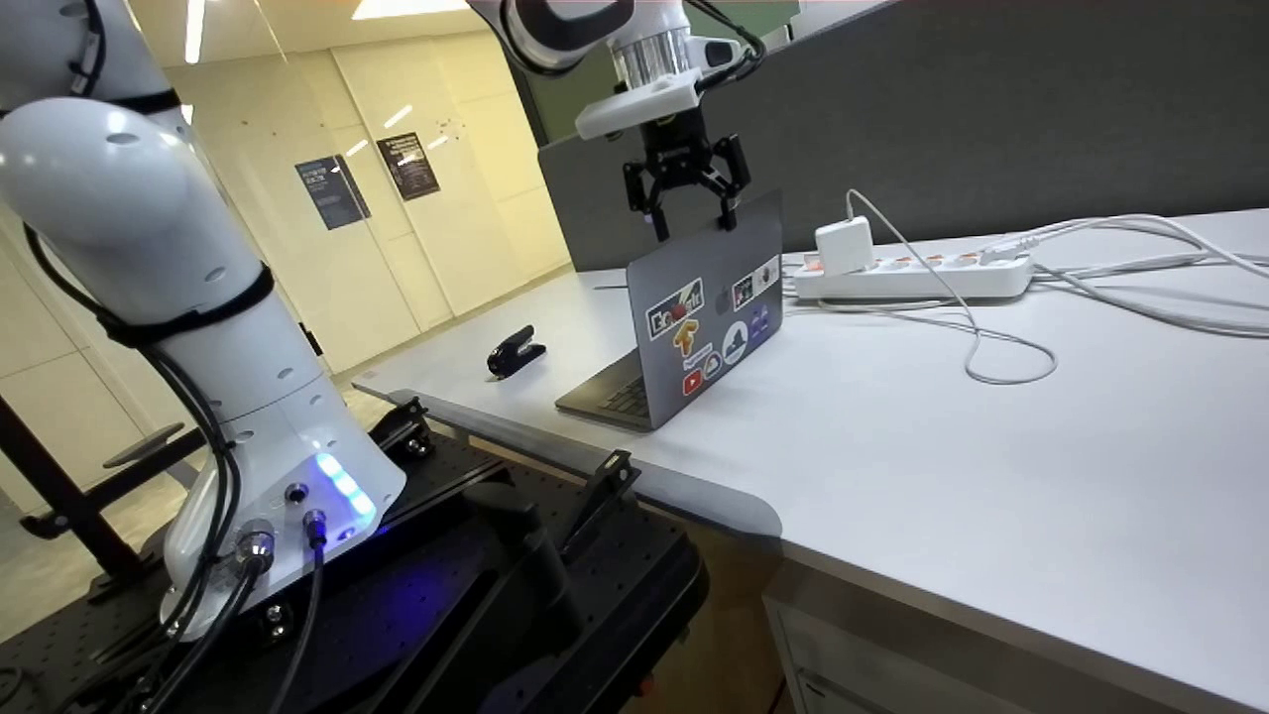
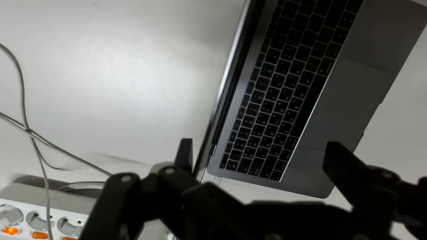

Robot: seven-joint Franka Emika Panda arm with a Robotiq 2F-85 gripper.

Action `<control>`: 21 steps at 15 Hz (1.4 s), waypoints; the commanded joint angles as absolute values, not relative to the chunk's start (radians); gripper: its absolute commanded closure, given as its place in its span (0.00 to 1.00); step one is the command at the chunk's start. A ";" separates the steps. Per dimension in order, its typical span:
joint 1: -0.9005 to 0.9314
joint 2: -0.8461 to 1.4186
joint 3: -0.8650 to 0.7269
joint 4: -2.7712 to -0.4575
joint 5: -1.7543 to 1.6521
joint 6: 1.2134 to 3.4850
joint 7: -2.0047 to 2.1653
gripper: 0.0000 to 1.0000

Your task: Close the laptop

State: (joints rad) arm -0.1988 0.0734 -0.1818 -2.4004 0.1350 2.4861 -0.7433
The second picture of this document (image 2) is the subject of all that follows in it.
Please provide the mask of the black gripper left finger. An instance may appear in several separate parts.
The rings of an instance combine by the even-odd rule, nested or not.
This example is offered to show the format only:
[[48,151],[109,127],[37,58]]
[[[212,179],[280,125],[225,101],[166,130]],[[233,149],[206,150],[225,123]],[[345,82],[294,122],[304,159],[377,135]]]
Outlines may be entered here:
[[146,177],[124,171],[102,186],[78,240],[136,240],[160,219],[178,240],[248,240],[242,203],[192,174],[192,139],[181,138],[173,162]]

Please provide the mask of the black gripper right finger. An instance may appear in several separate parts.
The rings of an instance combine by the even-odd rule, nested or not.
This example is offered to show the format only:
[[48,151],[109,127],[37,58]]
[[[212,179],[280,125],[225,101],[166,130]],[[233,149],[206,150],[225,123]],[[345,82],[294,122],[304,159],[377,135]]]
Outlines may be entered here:
[[352,240],[393,240],[393,222],[427,240],[425,175],[416,183],[406,182],[389,169],[364,163],[337,141],[326,142],[322,170],[352,205]]

